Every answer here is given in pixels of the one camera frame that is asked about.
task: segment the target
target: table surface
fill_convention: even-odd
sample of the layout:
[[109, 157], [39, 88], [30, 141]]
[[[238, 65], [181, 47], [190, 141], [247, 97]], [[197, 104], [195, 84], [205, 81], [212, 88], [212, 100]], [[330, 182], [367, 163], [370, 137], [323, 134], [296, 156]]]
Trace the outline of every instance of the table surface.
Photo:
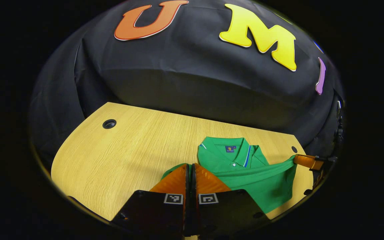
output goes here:
[[[115, 119], [116, 125], [102, 124]], [[259, 145], [269, 164], [305, 154], [294, 135], [108, 102], [85, 119], [65, 140], [51, 169], [56, 186], [67, 196], [112, 220], [135, 190], [149, 191], [162, 174], [181, 163], [197, 163], [198, 145], [206, 138], [245, 138]], [[312, 189], [309, 168], [298, 165], [293, 197], [267, 213], [273, 219]]]

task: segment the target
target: orange letter u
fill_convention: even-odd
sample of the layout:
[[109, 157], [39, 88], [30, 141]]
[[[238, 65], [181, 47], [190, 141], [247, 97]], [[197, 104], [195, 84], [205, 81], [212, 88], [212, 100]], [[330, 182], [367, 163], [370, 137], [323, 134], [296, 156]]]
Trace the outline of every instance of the orange letter u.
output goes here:
[[189, 1], [175, 0], [160, 3], [163, 7], [158, 18], [150, 25], [143, 27], [136, 27], [136, 21], [142, 15], [142, 12], [151, 8], [152, 5], [146, 5], [133, 10], [130, 10], [124, 14], [124, 18], [115, 29], [115, 38], [126, 41], [137, 38], [146, 38], [161, 32], [166, 29], [173, 21], [177, 10], [180, 5], [187, 4]]

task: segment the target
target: blue stripe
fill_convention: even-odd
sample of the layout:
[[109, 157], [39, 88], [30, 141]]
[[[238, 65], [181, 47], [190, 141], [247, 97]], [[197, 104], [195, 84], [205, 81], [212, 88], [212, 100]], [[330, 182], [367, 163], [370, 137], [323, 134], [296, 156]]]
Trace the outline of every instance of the blue stripe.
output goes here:
[[244, 164], [244, 167], [247, 167], [247, 163], [248, 163], [248, 158], [250, 156], [250, 149], [251, 149], [251, 145], [248, 146], [248, 153], [247, 153], [247, 158], [245, 159], [245, 164]]

